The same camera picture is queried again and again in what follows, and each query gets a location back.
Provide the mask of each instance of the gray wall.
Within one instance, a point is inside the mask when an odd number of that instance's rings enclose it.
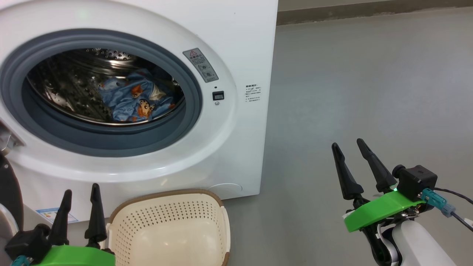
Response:
[[[279,0],[279,11],[348,5],[383,0]]]

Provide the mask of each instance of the perforated plastic basket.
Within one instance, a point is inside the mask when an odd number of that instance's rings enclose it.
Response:
[[[206,190],[176,190],[127,201],[110,216],[108,247],[117,266],[226,266],[230,225]]]

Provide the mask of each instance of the warning label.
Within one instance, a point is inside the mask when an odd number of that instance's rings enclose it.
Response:
[[[261,87],[258,84],[245,86],[245,102],[256,102],[261,100]]]
[[[43,210],[36,210],[39,215],[42,217],[46,218],[48,221],[51,223],[54,222],[54,219],[56,219],[56,215],[58,213],[59,208],[52,208],[52,209],[43,209]],[[69,216],[67,218],[67,223],[71,222],[78,222],[78,220],[72,216],[72,214],[69,213]]]
[[[191,61],[206,83],[219,79],[207,58],[198,48],[184,51],[183,54]]]

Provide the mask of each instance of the metal bracket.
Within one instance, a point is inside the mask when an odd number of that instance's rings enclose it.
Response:
[[[15,146],[23,146],[23,143],[4,124],[0,123],[1,154],[6,156]]]

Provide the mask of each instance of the laundry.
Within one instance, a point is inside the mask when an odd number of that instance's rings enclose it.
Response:
[[[98,92],[116,121],[152,120],[174,107],[171,88],[146,69],[136,70],[126,79],[108,79]]]

